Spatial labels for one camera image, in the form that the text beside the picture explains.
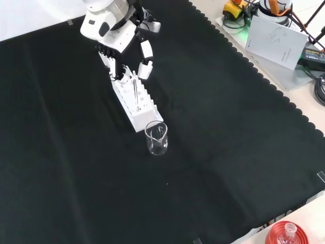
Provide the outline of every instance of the electronic device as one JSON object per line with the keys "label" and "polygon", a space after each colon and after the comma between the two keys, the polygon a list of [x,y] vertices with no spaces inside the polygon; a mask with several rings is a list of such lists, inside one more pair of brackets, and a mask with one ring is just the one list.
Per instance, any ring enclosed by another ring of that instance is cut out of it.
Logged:
{"label": "electronic device", "polygon": [[310,70],[325,72],[325,52],[304,48],[298,64],[306,66]]}
{"label": "electronic device", "polygon": [[248,2],[245,1],[239,1],[237,3],[236,1],[228,0],[228,2],[224,5],[222,14],[229,20],[237,21],[243,14],[243,10],[238,8],[236,4],[240,7],[246,7],[248,5]]}

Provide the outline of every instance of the black tablecloth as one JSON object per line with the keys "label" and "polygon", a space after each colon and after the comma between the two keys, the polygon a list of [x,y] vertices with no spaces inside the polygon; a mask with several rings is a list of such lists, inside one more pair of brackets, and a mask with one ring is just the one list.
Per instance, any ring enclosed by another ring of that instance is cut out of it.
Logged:
{"label": "black tablecloth", "polygon": [[[169,127],[149,154],[94,42],[58,24],[0,43],[1,243],[230,243],[324,186],[323,134],[186,0],[145,86]],[[136,44],[123,61],[137,70]]]}

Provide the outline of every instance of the white robot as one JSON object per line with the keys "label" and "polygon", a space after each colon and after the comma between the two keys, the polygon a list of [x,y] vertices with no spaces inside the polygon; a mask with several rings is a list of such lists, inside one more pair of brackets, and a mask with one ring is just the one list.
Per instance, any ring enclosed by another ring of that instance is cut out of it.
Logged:
{"label": "white robot", "polygon": [[[99,55],[109,71],[113,89],[136,132],[154,121],[162,121],[156,105],[140,79],[148,79],[153,52],[146,32],[158,33],[160,23],[145,10],[139,0],[83,0],[87,13],[81,34],[99,42]],[[138,74],[121,63],[128,45],[138,39],[143,60]]]}
{"label": "white robot", "polygon": [[101,58],[110,70],[111,79],[126,82],[130,70],[120,63],[120,56],[137,36],[143,53],[138,76],[147,79],[152,70],[153,53],[143,31],[159,32],[160,23],[142,8],[139,0],[83,0],[87,13],[81,34],[98,41]]}
{"label": "white robot", "polygon": [[293,0],[260,0],[257,15],[272,22],[289,25],[286,14],[292,9]]}

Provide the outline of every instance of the red lid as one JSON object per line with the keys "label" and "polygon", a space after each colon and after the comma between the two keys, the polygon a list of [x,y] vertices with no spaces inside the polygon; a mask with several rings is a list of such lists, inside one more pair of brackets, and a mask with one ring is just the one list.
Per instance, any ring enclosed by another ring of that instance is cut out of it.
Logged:
{"label": "red lid", "polygon": [[[285,231],[285,224],[286,223],[292,223],[290,221],[280,221],[275,223],[270,232],[268,233],[268,236],[265,239],[265,244],[278,244],[278,236],[280,235],[280,233],[282,233],[283,231]],[[306,235],[306,233],[304,232],[304,230],[297,224],[295,224],[297,227],[297,232],[296,235],[298,237],[299,240],[299,244],[309,244],[308,241],[308,237]]]}

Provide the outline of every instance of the orange part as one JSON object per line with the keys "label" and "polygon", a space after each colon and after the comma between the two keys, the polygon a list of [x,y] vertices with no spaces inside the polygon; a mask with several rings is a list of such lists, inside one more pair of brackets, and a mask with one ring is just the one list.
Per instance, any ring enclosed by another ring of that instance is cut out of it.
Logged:
{"label": "orange part", "polygon": [[272,14],[278,15],[280,13],[280,7],[278,5],[278,1],[277,0],[269,0],[269,3],[270,3],[270,8],[271,8]]}
{"label": "orange part", "polygon": [[286,9],[282,13],[280,13],[280,7],[277,0],[269,0],[269,3],[271,7],[271,13],[279,17],[285,15],[291,9],[291,8]]}

